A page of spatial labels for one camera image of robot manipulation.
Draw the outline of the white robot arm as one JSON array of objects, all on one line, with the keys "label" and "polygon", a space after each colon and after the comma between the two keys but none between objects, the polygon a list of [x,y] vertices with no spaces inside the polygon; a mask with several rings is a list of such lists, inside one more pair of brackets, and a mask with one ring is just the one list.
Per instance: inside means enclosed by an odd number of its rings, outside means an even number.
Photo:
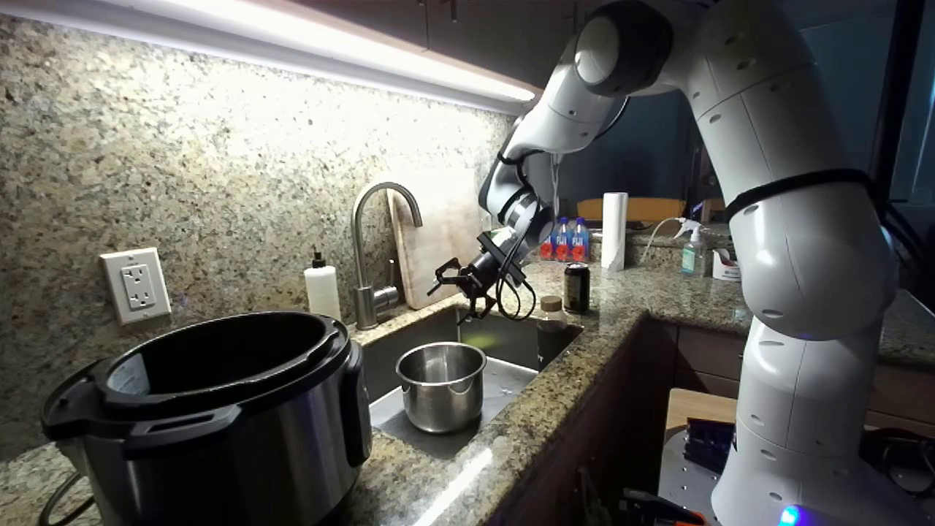
[{"label": "white robot arm", "polygon": [[650,92],[691,103],[724,199],[751,328],[736,431],[713,485],[721,526],[914,526],[913,503],[859,458],[897,256],[872,181],[850,167],[824,85],[774,0],[612,0],[571,37],[479,189],[501,227],[438,282],[482,297],[524,276],[549,225],[527,161],[587,149]]}]

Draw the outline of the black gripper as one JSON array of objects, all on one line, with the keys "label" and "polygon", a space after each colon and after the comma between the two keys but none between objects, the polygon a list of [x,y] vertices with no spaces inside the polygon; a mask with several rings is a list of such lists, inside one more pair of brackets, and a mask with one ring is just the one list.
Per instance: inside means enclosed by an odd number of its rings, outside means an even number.
[{"label": "black gripper", "polygon": [[482,230],[479,246],[482,250],[469,265],[461,265],[455,256],[444,260],[435,269],[435,282],[429,291],[455,287],[469,297],[472,317],[486,317],[491,310],[508,316],[502,306],[502,291],[531,291],[531,282],[524,273],[524,256],[530,246],[511,227]]}]

